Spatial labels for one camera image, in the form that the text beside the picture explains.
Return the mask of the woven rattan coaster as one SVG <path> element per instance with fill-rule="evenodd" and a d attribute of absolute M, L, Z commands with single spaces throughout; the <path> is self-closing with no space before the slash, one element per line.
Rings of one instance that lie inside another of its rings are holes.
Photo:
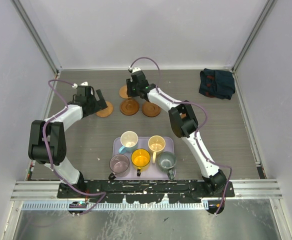
<path fill-rule="evenodd" d="M 100 111 L 98 111 L 96 113 L 96 115 L 98 117 L 106 118 L 106 117 L 108 117 L 108 116 L 110 116 L 112 114 L 112 112 L 114 110 L 114 107 L 113 107 L 112 103 L 109 102 L 109 101 L 106 101 L 106 105 L 107 105 L 107 107 L 105 109 L 102 109 L 102 110 L 100 110 Z"/>
<path fill-rule="evenodd" d="M 129 96 L 127 94 L 127 86 L 124 85 L 119 89 L 119 96 L 123 99 L 128 99 Z"/>

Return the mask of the brown wooden coaster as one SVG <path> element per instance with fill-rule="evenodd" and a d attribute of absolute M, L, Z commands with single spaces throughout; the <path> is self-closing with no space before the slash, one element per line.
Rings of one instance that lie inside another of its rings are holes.
<path fill-rule="evenodd" d="M 126 116 L 132 116 L 139 111 L 140 105 L 135 99 L 126 99 L 120 104 L 120 112 Z"/>
<path fill-rule="evenodd" d="M 161 108 L 151 102 L 145 101 L 142 105 L 142 113 L 146 116 L 146 117 L 156 117 L 161 113 Z"/>

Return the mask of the cream mug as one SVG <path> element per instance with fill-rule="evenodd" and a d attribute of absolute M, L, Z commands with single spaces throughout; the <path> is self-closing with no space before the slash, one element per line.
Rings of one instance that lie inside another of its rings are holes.
<path fill-rule="evenodd" d="M 166 147 L 166 141 L 162 136 L 154 135 L 148 140 L 148 148 L 151 152 L 152 163 L 156 163 L 156 157 L 163 152 Z"/>

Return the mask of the grey green mug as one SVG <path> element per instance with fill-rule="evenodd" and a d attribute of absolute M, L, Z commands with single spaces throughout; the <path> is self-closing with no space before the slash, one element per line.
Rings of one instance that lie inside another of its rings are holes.
<path fill-rule="evenodd" d="M 174 180 L 175 178 L 175 166 L 177 164 L 176 156 L 169 151 L 162 152 L 156 162 L 157 168 L 167 174 L 170 180 Z"/>

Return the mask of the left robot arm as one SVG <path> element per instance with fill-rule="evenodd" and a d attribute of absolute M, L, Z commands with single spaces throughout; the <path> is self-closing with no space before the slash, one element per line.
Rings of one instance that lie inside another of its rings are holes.
<path fill-rule="evenodd" d="M 101 90 L 75 85 L 72 101 L 50 118 L 31 123 L 28 156 L 49 168 L 68 187 L 74 198 L 88 196 L 83 174 L 67 158 L 66 130 L 77 121 L 108 107 Z"/>

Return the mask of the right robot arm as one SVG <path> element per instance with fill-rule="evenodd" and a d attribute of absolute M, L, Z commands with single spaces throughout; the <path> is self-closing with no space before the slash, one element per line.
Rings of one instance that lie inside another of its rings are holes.
<path fill-rule="evenodd" d="M 228 179 L 204 144 L 193 104 L 187 100 L 177 100 L 164 93 L 154 83 L 150 84 L 139 67 L 130 67 L 128 71 L 130 78 L 126 80 L 127 95 L 140 97 L 167 112 L 173 133 L 189 147 L 200 167 L 206 193 L 217 197 L 225 192 Z"/>

